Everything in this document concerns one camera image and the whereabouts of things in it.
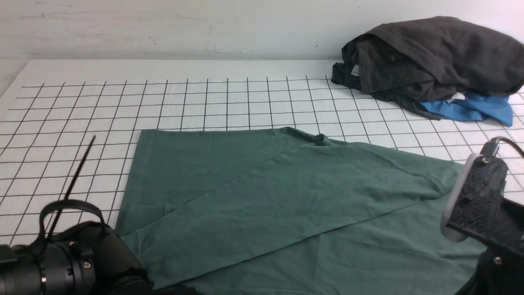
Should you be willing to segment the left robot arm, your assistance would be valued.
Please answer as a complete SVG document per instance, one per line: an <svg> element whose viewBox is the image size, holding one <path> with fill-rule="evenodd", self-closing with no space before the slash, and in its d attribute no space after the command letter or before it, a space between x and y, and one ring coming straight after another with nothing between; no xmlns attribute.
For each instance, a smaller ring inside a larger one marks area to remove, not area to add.
<svg viewBox="0 0 524 295"><path fill-rule="evenodd" d="M43 253L2 245L2 295L151 295L153 282L108 225L83 222L53 235Z"/></svg>

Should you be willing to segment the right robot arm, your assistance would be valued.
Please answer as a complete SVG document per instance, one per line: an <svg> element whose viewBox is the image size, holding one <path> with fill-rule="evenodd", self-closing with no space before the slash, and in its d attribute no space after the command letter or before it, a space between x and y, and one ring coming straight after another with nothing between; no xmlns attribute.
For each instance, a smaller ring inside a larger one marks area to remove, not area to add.
<svg viewBox="0 0 524 295"><path fill-rule="evenodd" d="M451 229L486 246L470 279L457 295L523 294L523 206L502 198L481 217L483 230Z"/></svg>

